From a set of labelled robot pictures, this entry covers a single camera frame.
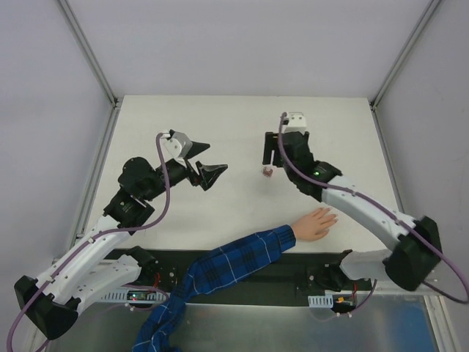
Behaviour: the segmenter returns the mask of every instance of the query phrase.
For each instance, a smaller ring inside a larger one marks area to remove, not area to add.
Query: white wall
[[[54,1],[0,3],[0,350],[13,285],[70,237],[109,104]],[[16,335],[22,351],[25,324]]]
[[[379,106],[407,211],[440,228],[443,251],[469,276],[469,1],[446,0]],[[440,268],[439,286],[463,297]],[[469,307],[449,304],[462,346]]]
[[[118,96],[368,97],[429,0],[71,0]]]

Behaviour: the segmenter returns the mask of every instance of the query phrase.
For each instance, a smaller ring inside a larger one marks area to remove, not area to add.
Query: plaid sleeve
[[[210,294],[219,288],[232,286],[278,260],[281,253],[295,243],[292,228],[284,225],[214,249],[196,262],[193,290],[196,294]]]
[[[199,294],[208,295],[235,285],[278,260],[281,253],[295,243],[292,228],[284,225],[228,243],[196,260],[170,299],[155,308],[148,317],[132,351],[180,351],[169,345],[169,335],[182,319],[185,302]]]

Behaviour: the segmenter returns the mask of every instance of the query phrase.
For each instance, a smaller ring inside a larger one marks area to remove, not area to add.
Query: small object
[[[273,169],[269,166],[265,166],[264,169],[262,169],[262,174],[265,176],[265,177],[269,177],[271,178],[272,177],[272,174],[273,174]]]

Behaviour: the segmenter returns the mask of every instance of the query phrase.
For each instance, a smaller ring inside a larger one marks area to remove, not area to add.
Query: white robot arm
[[[175,131],[161,136],[173,157],[165,163],[170,187],[188,179],[193,186],[201,186],[206,191],[228,167],[225,164],[205,166],[197,161],[196,171],[189,159],[210,145],[193,142]],[[152,215],[154,209],[148,202],[166,191],[162,167],[153,169],[140,157],[127,161],[118,179],[120,188],[95,226],[49,269],[36,278],[23,276],[15,283],[21,309],[44,286],[26,315],[49,340],[62,336],[87,307],[114,288],[135,281],[150,286],[155,282],[155,275],[162,268],[151,254],[138,246],[127,250],[112,265],[90,272],[109,252],[140,230]],[[171,290],[171,281],[161,277],[159,287]]]
[[[279,133],[265,134],[263,164],[283,167],[300,192],[341,210],[385,244],[387,249],[382,251],[344,253],[339,269],[348,279],[392,280],[405,290],[416,290],[440,258],[409,229],[415,230],[441,252],[436,223],[428,217],[417,221],[356,191],[353,182],[339,169],[324,161],[314,160],[308,139],[306,119],[301,113],[284,116]],[[291,165],[284,162],[280,145]],[[327,283],[322,284],[329,289],[340,290],[340,275],[337,277],[337,280],[326,278]]]

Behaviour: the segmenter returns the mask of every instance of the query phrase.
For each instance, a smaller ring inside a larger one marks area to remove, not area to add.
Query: white tabletop
[[[296,98],[235,96],[127,95],[117,120],[97,189],[89,228],[118,191],[117,178],[134,156],[160,165],[155,136],[167,129],[184,132],[211,148],[193,159],[228,164],[207,192],[183,181],[171,188],[166,218],[137,232],[121,248],[212,249],[256,231],[291,224],[319,207],[301,194],[282,169],[262,175],[264,133],[276,131],[283,111],[301,111],[308,122],[314,157],[339,168],[358,189],[396,208],[383,152],[365,98]],[[164,195],[153,200],[156,218]],[[297,243],[291,252],[341,252],[383,249],[368,230],[344,214],[330,235],[313,243]]]

